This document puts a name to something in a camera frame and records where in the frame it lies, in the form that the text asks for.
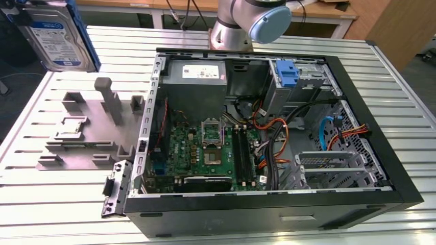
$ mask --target hard drive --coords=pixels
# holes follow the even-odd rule
[[[0,0],[0,8],[47,70],[98,71],[101,64],[73,0]]]

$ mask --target metal bracket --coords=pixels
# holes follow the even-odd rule
[[[106,178],[103,184],[102,195],[106,198],[103,199],[101,218],[125,217],[122,211],[127,196],[131,166],[131,163],[126,160],[113,165],[111,175]]]

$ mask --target white label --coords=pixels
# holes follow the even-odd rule
[[[77,66],[79,59],[74,52],[74,46],[69,43],[70,36],[66,35],[59,23],[34,22],[29,28],[51,62],[57,65]]]
[[[217,65],[183,65],[182,66],[182,78],[202,78],[202,79],[218,79],[218,66]]]
[[[266,112],[263,111],[263,109],[258,108],[258,113],[265,116],[266,115]]]
[[[354,16],[349,16],[349,15],[341,15],[339,16],[341,19],[354,19]]]
[[[149,7],[147,4],[130,4],[130,6],[134,6],[134,7]]]

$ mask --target metal table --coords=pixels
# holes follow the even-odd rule
[[[161,242],[186,244],[434,244],[436,120],[377,47],[363,41],[282,37],[255,51],[338,56],[425,202],[346,230],[147,240],[126,218],[99,219],[109,171],[37,171],[43,142],[65,114],[66,90],[101,99],[95,77],[110,77],[119,99],[143,95],[155,47],[207,48],[205,32],[87,27],[101,72],[47,72],[0,146],[0,243]]]

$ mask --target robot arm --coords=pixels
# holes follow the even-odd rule
[[[285,0],[219,0],[210,33],[214,50],[249,51],[251,40],[270,43],[290,24]]]

